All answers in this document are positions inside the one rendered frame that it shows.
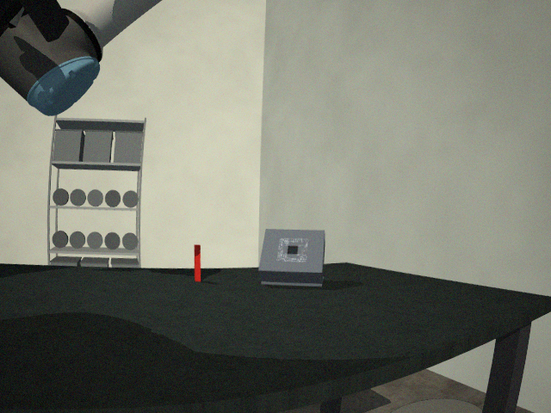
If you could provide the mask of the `red rectangular peg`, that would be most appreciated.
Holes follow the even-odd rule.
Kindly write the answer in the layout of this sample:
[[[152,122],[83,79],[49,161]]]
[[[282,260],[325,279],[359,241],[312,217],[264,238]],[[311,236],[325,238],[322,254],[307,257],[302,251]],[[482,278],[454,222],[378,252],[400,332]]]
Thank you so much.
[[[195,281],[201,281],[201,246],[195,245]]]

